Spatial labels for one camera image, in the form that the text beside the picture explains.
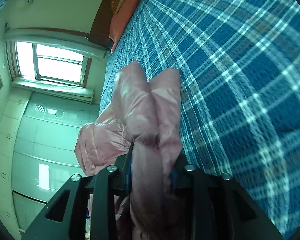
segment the pink pillow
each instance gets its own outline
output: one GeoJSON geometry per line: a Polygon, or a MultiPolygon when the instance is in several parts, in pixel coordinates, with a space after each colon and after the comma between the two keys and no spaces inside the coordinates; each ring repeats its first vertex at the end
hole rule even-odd
{"type": "Polygon", "coordinates": [[[125,0],[119,12],[113,15],[109,34],[109,38],[114,42],[111,48],[111,53],[113,53],[115,48],[117,47],[118,42],[139,2],[140,0],[125,0]]]}

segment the blue plaid blanket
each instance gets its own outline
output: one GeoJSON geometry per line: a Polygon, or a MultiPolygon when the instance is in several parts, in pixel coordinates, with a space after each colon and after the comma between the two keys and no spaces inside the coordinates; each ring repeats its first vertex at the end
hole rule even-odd
{"type": "Polygon", "coordinates": [[[300,225],[300,6],[295,0],[142,0],[109,56],[101,98],[137,60],[181,74],[183,152],[233,174],[289,239],[300,225]]]}

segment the wooden headboard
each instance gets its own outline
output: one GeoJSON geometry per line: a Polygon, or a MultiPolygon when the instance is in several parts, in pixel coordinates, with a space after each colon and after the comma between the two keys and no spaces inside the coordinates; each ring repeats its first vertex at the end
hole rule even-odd
{"type": "Polygon", "coordinates": [[[112,0],[102,0],[88,37],[88,41],[104,48],[108,47],[110,41],[109,30],[113,16],[111,1],[112,0]]]}

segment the screw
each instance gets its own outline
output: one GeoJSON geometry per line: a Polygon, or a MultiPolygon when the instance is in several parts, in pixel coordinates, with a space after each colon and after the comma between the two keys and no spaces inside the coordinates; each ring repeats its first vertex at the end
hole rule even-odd
{"type": "Polygon", "coordinates": [[[185,169],[186,171],[195,171],[195,167],[192,164],[187,164],[185,169]]]}
{"type": "Polygon", "coordinates": [[[114,171],[116,171],[118,168],[117,168],[117,166],[115,166],[115,165],[110,165],[110,166],[108,166],[107,167],[107,171],[109,171],[109,172],[114,172],[114,171]]]}
{"type": "Polygon", "coordinates": [[[224,180],[229,180],[232,179],[232,176],[229,173],[225,172],[221,174],[221,178],[223,178],[224,180]]]}
{"type": "Polygon", "coordinates": [[[71,176],[72,181],[78,181],[79,179],[81,179],[81,175],[80,174],[74,174],[71,176]]]}

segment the pink clothing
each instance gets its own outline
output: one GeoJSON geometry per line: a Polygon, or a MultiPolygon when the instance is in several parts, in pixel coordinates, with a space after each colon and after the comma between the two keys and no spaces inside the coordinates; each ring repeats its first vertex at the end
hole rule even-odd
{"type": "Polygon", "coordinates": [[[117,73],[111,103],[81,128],[75,154],[87,175],[114,164],[134,142],[132,190],[116,210],[119,239],[126,239],[127,216],[133,239],[166,239],[166,228],[178,222],[181,204],[170,192],[170,173],[182,148],[179,123],[179,71],[166,69],[146,82],[140,64],[132,62],[117,73]]]}

